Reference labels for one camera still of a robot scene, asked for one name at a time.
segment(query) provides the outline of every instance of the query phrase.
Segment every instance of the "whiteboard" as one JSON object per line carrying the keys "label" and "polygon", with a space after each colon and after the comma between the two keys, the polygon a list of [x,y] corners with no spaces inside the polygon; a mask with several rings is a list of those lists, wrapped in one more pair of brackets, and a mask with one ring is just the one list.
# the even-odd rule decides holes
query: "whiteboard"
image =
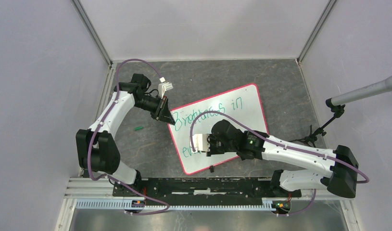
{"label": "whiteboard", "polygon": [[[258,87],[253,83],[173,109],[171,113],[176,124],[169,124],[168,127],[183,171],[187,175],[238,157],[236,153],[207,157],[205,153],[191,152],[190,126],[197,115],[212,110],[225,113],[249,128],[268,133]],[[194,125],[193,134],[211,133],[213,125],[223,119],[227,118],[212,113],[205,114]],[[232,124],[241,131],[245,130]]]}

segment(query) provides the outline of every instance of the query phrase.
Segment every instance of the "white connector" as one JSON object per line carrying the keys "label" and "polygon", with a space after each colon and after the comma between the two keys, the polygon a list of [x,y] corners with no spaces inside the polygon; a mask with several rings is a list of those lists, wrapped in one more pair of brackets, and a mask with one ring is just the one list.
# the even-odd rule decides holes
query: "white connector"
{"label": "white connector", "polygon": [[164,96],[164,93],[166,91],[170,90],[170,89],[173,89],[173,84],[171,84],[169,82],[162,82],[162,83],[160,83],[159,86],[158,86],[159,97],[162,98]]}
{"label": "white connector", "polygon": [[191,152],[198,153],[198,152],[210,151],[210,144],[207,142],[208,136],[209,134],[194,134],[192,136],[192,139],[193,139],[194,149],[196,151],[193,152],[192,149]]}

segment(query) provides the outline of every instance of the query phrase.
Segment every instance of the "black tripod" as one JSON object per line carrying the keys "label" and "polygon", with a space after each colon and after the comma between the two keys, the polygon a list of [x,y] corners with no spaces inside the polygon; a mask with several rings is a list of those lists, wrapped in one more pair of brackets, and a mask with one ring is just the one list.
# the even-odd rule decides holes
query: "black tripod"
{"label": "black tripod", "polygon": [[290,142],[298,141],[298,142],[304,143],[304,144],[306,144],[308,146],[311,146],[309,144],[309,143],[311,143],[312,147],[316,148],[315,141],[317,141],[317,135],[321,135],[321,136],[325,136],[326,135],[326,132],[324,130],[325,127],[327,125],[329,125],[333,120],[335,120],[335,119],[339,118],[341,115],[343,115],[345,106],[346,105],[338,105],[338,106],[334,106],[332,104],[328,105],[328,107],[330,107],[330,110],[334,113],[333,117],[330,120],[328,120],[320,128],[316,129],[313,133],[312,133],[312,125],[311,125],[310,126],[310,131],[309,131],[309,136],[306,136],[305,138],[302,138],[302,139],[292,140]]}

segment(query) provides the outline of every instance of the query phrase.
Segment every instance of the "metal frame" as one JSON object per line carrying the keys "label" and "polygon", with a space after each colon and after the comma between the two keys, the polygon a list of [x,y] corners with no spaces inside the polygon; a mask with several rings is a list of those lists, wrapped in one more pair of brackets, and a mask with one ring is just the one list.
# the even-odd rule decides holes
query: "metal frame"
{"label": "metal frame", "polygon": [[71,0],[73,3],[74,7],[76,8],[78,14],[80,15],[80,18],[82,22],[84,23],[85,27],[87,28],[87,31],[91,35],[92,39],[95,42],[95,45],[97,45],[98,49],[101,52],[102,57],[104,58],[105,62],[111,66],[112,65],[112,60],[109,57],[103,43],[101,42],[100,37],[98,36],[97,32],[95,31],[94,26],[92,25],[90,19],[88,18],[87,12],[85,12],[84,7],[82,6],[80,0]]}
{"label": "metal frame", "polygon": [[[99,179],[92,181],[90,178],[70,178],[63,204],[58,216],[55,231],[68,231],[71,226],[72,218],[75,209],[125,209],[132,208],[131,204],[123,205],[121,203],[130,203],[132,201],[144,200],[143,197],[113,197],[113,185],[108,179]],[[312,190],[302,190],[302,197],[293,198],[292,200],[310,200],[312,198]],[[273,200],[286,200],[287,198],[262,198],[263,206],[173,206],[171,210],[252,210],[252,211],[269,211],[268,203],[271,204]],[[354,212],[353,199],[338,197],[329,193],[327,190],[317,190],[317,201],[338,200],[341,203],[344,218],[346,220],[349,231],[361,231],[358,224],[358,219]],[[146,209],[160,209],[162,206],[149,206]]]}
{"label": "metal frame", "polygon": [[104,83],[104,87],[102,89],[102,94],[101,94],[97,114],[95,115],[95,119],[100,117],[101,113],[105,110],[105,108],[109,102],[109,99],[110,99],[109,93],[111,92],[112,83],[114,81],[116,66],[117,66],[116,63],[112,64],[110,66],[110,68],[108,69],[107,76],[106,76],[105,83]]}
{"label": "metal frame", "polygon": [[333,7],[335,6],[336,2],[337,2],[337,0],[329,0],[329,2],[327,3],[325,9],[323,10],[319,20],[317,21],[317,23],[315,25],[315,28],[313,28],[311,35],[309,36],[301,53],[299,54],[298,58],[296,59],[299,65],[302,62],[302,60],[305,58],[306,54],[308,53],[310,47],[312,46],[317,35],[319,34],[319,31],[322,29],[323,24],[327,20],[330,12],[333,10]]}

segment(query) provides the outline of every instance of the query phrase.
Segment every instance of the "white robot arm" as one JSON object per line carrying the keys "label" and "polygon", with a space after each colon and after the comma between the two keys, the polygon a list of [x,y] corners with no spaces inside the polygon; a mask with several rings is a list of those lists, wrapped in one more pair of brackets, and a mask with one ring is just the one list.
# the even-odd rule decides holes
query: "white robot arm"
{"label": "white robot arm", "polygon": [[157,96],[151,96],[146,91],[149,89],[151,82],[142,74],[134,74],[131,82],[119,83],[119,98],[116,101],[117,92],[114,92],[107,107],[100,115],[105,118],[104,122],[97,119],[88,129],[80,129],[76,134],[78,161],[80,167],[87,169],[88,148],[92,138],[93,131],[101,125],[94,140],[94,147],[91,151],[91,167],[93,171],[108,174],[114,179],[127,184],[133,184],[137,178],[138,171],[128,167],[120,159],[118,148],[115,144],[114,137],[122,120],[128,111],[133,107],[138,107],[149,111],[151,117],[156,120],[175,124],[173,117],[168,108],[168,99],[164,96],[166,90],[172,89],[169,82],[159,84]]}
{"label": "white robot arm", "polygon": [[299,189],[327,189],[338,196],[355,197],[357,173],[334,161],[340,159],[357,169],[358,163],[349,148],[340,145],[336,150],[308,147],[280,140],[264,132],[255,132],[265,140],[250,131],[242,132],[228,121],[221,120],[212,127],[211,134],[192,136],[194,152],[203,152],[207,156],[236,152],[242,160],[257,158],[299,166],[305,170],[275,171],[272,183],[289,192]]}

